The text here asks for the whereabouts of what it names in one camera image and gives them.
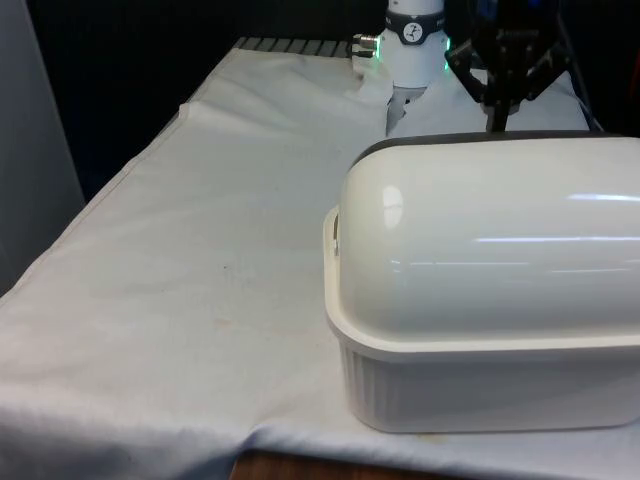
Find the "rounded white lid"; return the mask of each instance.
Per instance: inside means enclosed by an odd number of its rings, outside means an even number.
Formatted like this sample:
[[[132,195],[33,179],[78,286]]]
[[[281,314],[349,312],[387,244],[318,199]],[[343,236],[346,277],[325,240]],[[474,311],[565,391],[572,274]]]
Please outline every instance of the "rounded white lid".
[[[414,348],[640,335],[639,179],[637,139],[385,143],[325,227],[329,315]]]

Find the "black band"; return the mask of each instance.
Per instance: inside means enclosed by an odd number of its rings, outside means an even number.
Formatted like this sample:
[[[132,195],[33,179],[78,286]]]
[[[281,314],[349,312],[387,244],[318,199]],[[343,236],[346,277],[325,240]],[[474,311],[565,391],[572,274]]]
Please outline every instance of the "black band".
[[[444,27],[444,12],[432,15],[404,15],[387,10],[387,28],[398,34],[404,45],[422,45],[429,35]]]

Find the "white plastic container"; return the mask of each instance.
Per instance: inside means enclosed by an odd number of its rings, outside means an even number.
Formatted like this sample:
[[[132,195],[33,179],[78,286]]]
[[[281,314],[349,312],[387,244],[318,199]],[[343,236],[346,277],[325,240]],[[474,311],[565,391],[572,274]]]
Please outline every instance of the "white plastic container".
[[[354,413],[390,432],[635,420],[640,141],[478,138],[374,147],[327,216]]]

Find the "black cable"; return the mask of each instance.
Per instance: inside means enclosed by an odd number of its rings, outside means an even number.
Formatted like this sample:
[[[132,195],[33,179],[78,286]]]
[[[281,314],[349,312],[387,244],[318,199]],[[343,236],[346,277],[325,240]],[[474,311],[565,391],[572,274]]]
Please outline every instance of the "black cable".
[[[593,114],[593,107],[591,105],[591,99],[589,97],[589,92],[587,91],[587,85],[584,81],[584,76],[582,75],[582,69],[580,68],[580,63],[578,62],[578,57],[573,48],[573,42],[571,41],[571,37],[567,30],[567,26],[564,23],[564,19],[562,18],[562,2],[560,2],[560,6],[558,8],[558,30],[560,31],[560,35],[562,37],[562,41],[569,51],[569,55],[571,56],[571,66],[573,70],[573,75],[578,83],[578,88],[580,90],[580,97],[582,97],[582,103],[580,106],[584,111],[584,115],[587,119],[587,123],[589,124],[589,129],[602,131],[602,125],[598,122]]]

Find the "gray wall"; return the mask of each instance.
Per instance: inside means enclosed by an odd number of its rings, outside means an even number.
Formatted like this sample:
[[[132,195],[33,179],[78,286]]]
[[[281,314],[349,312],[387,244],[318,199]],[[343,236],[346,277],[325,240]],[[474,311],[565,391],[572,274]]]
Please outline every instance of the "gray wall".
[[[0,0],[0,295],[83,199],[23,0]]]

